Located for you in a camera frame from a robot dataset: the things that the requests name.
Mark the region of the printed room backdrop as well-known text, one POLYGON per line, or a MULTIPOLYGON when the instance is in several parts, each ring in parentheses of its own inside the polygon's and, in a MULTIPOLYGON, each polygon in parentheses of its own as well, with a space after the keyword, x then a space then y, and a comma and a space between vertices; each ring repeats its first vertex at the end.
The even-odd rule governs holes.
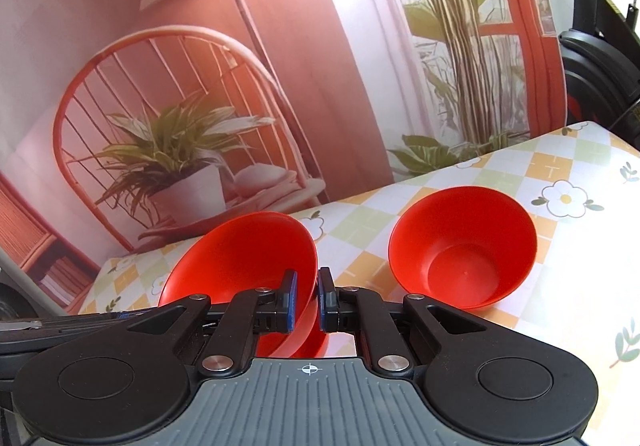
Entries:
POLYGON ((548 0, 1 0, 1 258, 40 308, 155 301, 170 248, 566 121, 548 0))

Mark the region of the checkered floral tablecloth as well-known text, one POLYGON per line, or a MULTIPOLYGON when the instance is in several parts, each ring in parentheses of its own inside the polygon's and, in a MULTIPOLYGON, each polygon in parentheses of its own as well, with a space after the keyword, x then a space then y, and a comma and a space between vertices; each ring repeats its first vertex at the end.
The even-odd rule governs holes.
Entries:
POLYGON ((482 296, 482 315, 564 346, 594 371, 600 400, 591 445, 639 440, 639 155, 593 123, 578 123, 450 166, 291 216, 342 284, 393 299, 408 288, 482 296), (491 190, 478 208, 440 206, 409 226, 415 244, 447 230, 434 266, 411 251, 407 273, 387 262, 390 236, 415 204, 454 188, 491 190))

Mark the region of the black exercise bike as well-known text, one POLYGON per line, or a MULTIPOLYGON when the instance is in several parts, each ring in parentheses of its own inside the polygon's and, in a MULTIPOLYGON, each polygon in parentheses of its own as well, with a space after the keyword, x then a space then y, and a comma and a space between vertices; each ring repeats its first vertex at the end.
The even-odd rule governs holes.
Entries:
POLYGON ((567 121, 594 121, 639 146, 639 0, 622 14, 611 0, 574 0, 559 35, 567 121))

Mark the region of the red bowl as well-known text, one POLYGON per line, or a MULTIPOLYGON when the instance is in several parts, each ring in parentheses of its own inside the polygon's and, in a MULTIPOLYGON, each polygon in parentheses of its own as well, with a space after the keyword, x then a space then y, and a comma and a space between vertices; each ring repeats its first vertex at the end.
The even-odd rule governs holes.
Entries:
POLYGON ((532 270, 535 225, 503 192, 457 186, 434 192, 401 215, 388 243, 388 264, 409 293, 462 310, 510 296, 532 270))
POLYGON ((225 222, 202 237, 169 274, 160 305, 189 294, 229 302, 251 288, 280 286, 284 273, 297 273, 295 323, 317 297, 318 256, 312 233, 295 218, 257 212, 225 222))
POLYGON ((326 350, 328 336, 320 330, 318 300, 313 298, 289 334, 270 333, 258 339, 256 355, 267 358, 313 358, 326 350))

